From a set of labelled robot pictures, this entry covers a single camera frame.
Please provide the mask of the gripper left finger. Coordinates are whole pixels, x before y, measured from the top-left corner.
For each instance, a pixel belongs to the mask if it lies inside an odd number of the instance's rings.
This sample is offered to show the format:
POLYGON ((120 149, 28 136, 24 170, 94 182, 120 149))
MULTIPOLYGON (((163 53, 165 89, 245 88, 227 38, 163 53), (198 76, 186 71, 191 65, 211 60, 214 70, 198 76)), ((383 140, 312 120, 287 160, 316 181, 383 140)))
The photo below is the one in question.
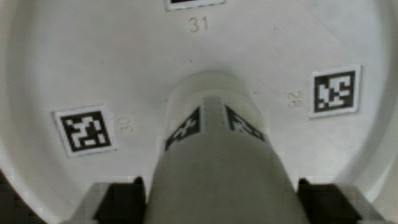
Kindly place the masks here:
POLYGON ((143 224, 145 186, 142 177, 131 183, 111 183, 94 213, 97 224, 143 224))

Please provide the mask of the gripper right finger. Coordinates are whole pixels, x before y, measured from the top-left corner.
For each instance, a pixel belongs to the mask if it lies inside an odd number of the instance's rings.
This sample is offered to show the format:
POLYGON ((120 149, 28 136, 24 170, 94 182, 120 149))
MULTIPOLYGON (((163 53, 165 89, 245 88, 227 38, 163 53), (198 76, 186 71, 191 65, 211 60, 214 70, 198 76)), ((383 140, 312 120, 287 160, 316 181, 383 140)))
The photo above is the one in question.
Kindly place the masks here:
POLYGON ((335 184, 312 184, 300 178, 296 196, 310 224, 358 224, 364 221, 335 184))

